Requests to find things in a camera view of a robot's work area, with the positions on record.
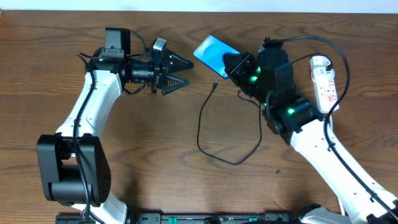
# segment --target white power strip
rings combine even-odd
[[[337,91],[335,85],[335,71],[326,70],[331,62],[324,56],[314,56],[310,60],[311,79],[315,89],[315,97],[317,98],[318,110],[322,113],[329,112],[330,108],[337,101]]]

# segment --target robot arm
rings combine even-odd
[[[336,155],[328,150],[329,146],[323,134],[324,121],[314,120],[304,126],[299,133],[294,132],[290,140],[291,146],[318,171],[325,182],[343,202],[344,208],[352,223],[367,223],[367,217],[373,214],[381,217],[386,210],[374,201],[364,188],[345,169]],[[355,160],[355,158],[339,142],[333,131],[329,128],[329,137],[335,143],[340,156],[359,175],[373,192],[377,193],[382,201],[391,209],[395,208],[397,198],[379,185]]]
[[[250,53],[224,54],[225,71],[245,94],[255,97],[266,106],[263,115],[267,126],[314,166],[343,202],[352,223],[393,223],[387,210],[365,191],[330,150],[323,132],[323,115],[316,106],[296,91],[293,66],[288,61],[286,51],[282,50],[282,44],[283,41],[272,41],[267,37],[257,60]],[[257,77],[255,81],[251,78],[254,74]],[[334,148],[348,167],[396,214],[398,199],[381,187],[358,164],[330,127],[327,131]],[[333,223],[326,222],[324,216],[304,217],[302,222]]]
[[[152,44],[149,60],[146,61],[131,59],[129,48],[129,30],[106,28],[103,57],[91,57],[88,64],[93,69],[96,85],[83,108],[76,136],[90,195],[90,215],[98,223],[124,224],[129,219],[127,205],[110,191],[111,171],[100,142],[109,112],[125,90],[125,84],[144,83],[151,86],[152,93],[161,89],[162,94],[166,95],[189,84],[188,80],[171,73],[193,68],[192,62],[166,49],[166,40],[161,38]],[[64,165],[62,161],[73,156],[74,120],[88,96],[92,81],[86,68],[85,84],[72,112],[55,135],[41,135],[37,142],[46,199],[78,210],[86,208],[79,167]]]

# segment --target blue phone screen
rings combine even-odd
[[[240,54],[237,50],[209,35],[193,52],[193,55],[221,77],[227,79],[228,75],[224,71],[225,66],[223,62],[223,55],[225,53]]]

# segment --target wood grain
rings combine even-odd
[[[112,191],[125,202],[167,213],[298,210],[312,202],[338,211],[337,198],[315,169],[266,127],[259,149],[241,166],[198,151],[198,112],[215,80],[218,88],[203,111],[203,148],[238,160],[259,137],[255,108],[192,55],[209,34],[250,52],[266,35],[319,35],[342,47],[352,78],[334,115],[335,133],[398,195],[397,15],[6,11],[0,19],[1,223],[53,223],[55,215],[75,212],[44,198],[35,145],[64,122],[80,94],[83,64],[75,53],[101,47],[107,26],[134,29],[148,44],[167,39],[170,49],[195,63],[178,74],[190,80],[189,87],[163,97],[145,90],[115,103],[101,142]],[[306,40],[284,47],[291,59],[328,54],[342,91],[344,68],[333,49]],[[140,41],[132,39],[132,51],[140,50]],[[308,73],[308,62],[295,65],[298,89],[314,99]]]

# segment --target black cable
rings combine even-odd
[[[145,88],[145,85],[146,85],[146,84],[147,84],[147,83],[144,82],[144,84],[143,84],[140,88],[136,89],[134,92],[130,92],[130,91],[127,90],[125,87],[123,87],[123,90],[124,90],[128,95],[137,94],[137,93],[139,93],[141,90],[143,90],[143,89]]]
[[[324,53],[321,53],[321,52],[316,52],[316,53],[312,53],[312,54],[300,57],[299,59],[296,59],[296,60],[294,60],[291,63],[298,62],[299,60],[303,60],[303,59],[305,59],[307,57],[319,56],[319,55],[326,57],[330,61],[330,65],[326,66],[326,71],[330,71],[333,68],[333,62],[331,61],[331,59],[327,55],[325,55]]]
[[[140,56],[140,55],[142,55],[142,54],[128,55],[127,57],[137,57],[137,56]]]
[[[100,54],[102,53],[102,50],[104,49],[104,47],[99,47],[98,49],[96,49],[93,53],[93,57],[98,57],[100,56]]]
[[[77,161],[79,171],[80,171],[80,178],[81,178],[81,182],[83,183],[83,187],[85,189],[85,195],[86,195],[86,210],[87,210],[87,212],[85,213],[84,217],[82,217],[82,220],[87,221],[90,218],[90,192],[88,190],[88,184],[87,184],[85,172],[83,170],[83,165],[81,164],[80,149],[77,145],[77,129],[79,127],[81,114],[83,113],[83,111],[87,105],[87,102],[90,99],[90,96],[91,96],[91,94],[93,94],[93,91],[95,89],[95,76],[94,76],[93,69],[90,67],[88,62],[84,59],[83,55],[81,53],[77,53],[77,56],[79,56],[80,59],[85,63],[85,65],[88,68],[88,70],[90,71],[90,75],[91,75],[90,90],[88,91],[88,94],[87,94],[83,104],[81,105],[79,112],[76,115],[76,119],[73,121],[73,150],[76,155],[76,161]]]
[[[102,221],[100,218],[98,218],[98,217],[97,217],[96,215],[94,215],[94,213],[92,213],[92,212],[90,212],[90,217],[91,217],[94,221],[99,222],[99,224],[105,224],[104,221]]]
[[[145,41],[144,41],[144,39],[143,39],[140,35],[138,35],[135,31],[130,30],[130,32],[131,32],[132,34],[134,34],[136,37],[138,37],[138,38],[142,41],[142,44],[144,45],[144,50],[142,51],[142,54],[140,54],[140,56],[137,58],[137,59],[141,59],[141,58],[145,55],[145,52],[146,52],[146,50],[147,50],[147,46],[145,45]]]
[[[234,162],[229,162],[229,161],[226,161],[226,160],[224,160],[224,159],[222,159],[222,158],[213,156],[213,155],[211,155],[211,154],[209,154],[209,153],[207,153],[207,152],[205,152],[205,151],[203,151],[203,150],[201,149],[201,147],[200,147],[200,145],[199,145],[199,133],[200,133],[201,112],[203,111],[203,108],[205,107],[207,101],[208,101],[208,100],[210,99],[210,97],[212,96],[214,90],[215,90],[216,87],[217,87],[217,84],[218,84],[218,82],[214,82],[214,84],[213,84],[213,89],[211,90],[209,96],[207,96],[207,99],[205,100],[204,104],[201,106],[201,109],[200,109],[200,112],[199,112],[199,125],[198,125],[198,134],[197,134],[197,145],[198,145],[199,151],[202,152],[204,155],[209,156],[210,158],[216,159],[216,160],[218,160],[218,161],[224,162],[224,163],[226,163],[226,164],[228,164],[228,165],[238,166],[238,165],[242,164],[244,161],[246,161],[246,159],[248,159],[248,158],[256,151],[256,149],[260,146],[260,143],[261,143],[261,141],[262,141],[261,104],[258,106],[258,108],[259,108],[260,140],[259,140],[259,142],[257,143],[257,145],[254,147],[254,149],[253,149],[247,156],[245,156],[242,160],[240,160],[239,162],[236,162],[236,163],[234,163]]]
[[[92,58],[92,56],[90,56],[90,55],[87,55],[87,54],[83,54],[83,53],[81,53],[81,52],[79,52],[79,54],[80,54],[81,56],[84,56],[84,57],[86,57],[86,58]]]
[[[241,99],[241,100],[244,100],[244,101],[247,101],[247,102],[250,102],[250,103],[252,103],[252,104],[254,104],[254,106],[257,106],[257,108],[259,108],[259,110],[261,111],[261,108],[260,108],[260,106],[259,105],[257,105],[257,103],[256,102],[254,102],[254,101],[252,101],[252,100],[248,100],[248,99],[244,99],[244,98],[242,98],[241,97],[241,95],[240,95],[240,93],[242,92],[242,90],[239,90],[238,91],[238,97],[239,97],[239,99]]]
[[[288,39],[281,39],[281,40],[274,40],[274,39],[268,39],[266,40],[265,44],[268,43],[279,43],[279,42],[289,42],[289,41],[293,41],[293,40],[302,40],[302,39],[312,39],[312,40],[320,40],[322,42],[325,42],[327,44],[329,44],[330,46],[332,46],[333,48],[335,48],[337,50],[337,52],[340,54],[341,58],[344,61],[344,66],[346,68],[346,74],[347,74],[347,79],[346,79],[346,86],[344,88],[343,93],[341,94],[340,98],[336,101],[336,103],[330,108],[330,111],[328,112],[326,118],[325,118],[325,122],[323,123],[323,132],[325,135],[325,139],[328,142],[329,148],[335,153],[336,157],[338,158],[338,160],[342,163],[342,165],[347,169],[347,171],[356,179],[356,181],[358,181],[358,183],[365,189],[365,191],[367,193],[369,193],[369,195],[375,200],[377,201],[384,209],[387,210],[387,212],[390,214],[390,216],[395,219],[398,222],[398,216],[394,213],[394,211],[392,211],[392,209],[386,204],[384,203],[379,196],[377,195],[377,193],[374,193],[372,191],[372,189],[370,189],[370,187],[368,187],[363,180],[361,180],[361,178],[358,177],[358,175],[352,170],[352,168],[344,161],[344,159],[340,156],[340,154],[337,152],[336,148],[335,148],[335,144],[332,143],[332,141],[330,140],[329,134],[328,134],[328,124],[330,122],[330,116],[332,114],[332,112],[335,110],[336,106],[343,100],[343,98],[345,97],[345,95],[347,94],[348,91],[348,87],[349,87],[349,80],[351,78],[351,72],[349,70],[349,64],[348,64],[348,60],[346,55],[343,53],[343,51],[336,45],[334,44],[332,41],[325,39],[323,37],[317,37],[317,36],[300,36],[300,37],[292,37],[292,38],[288,38]]]
[[[136,61],[136,62],[148,62],[149,60],[138,60],[138,58],[129,58],[129,60]]]

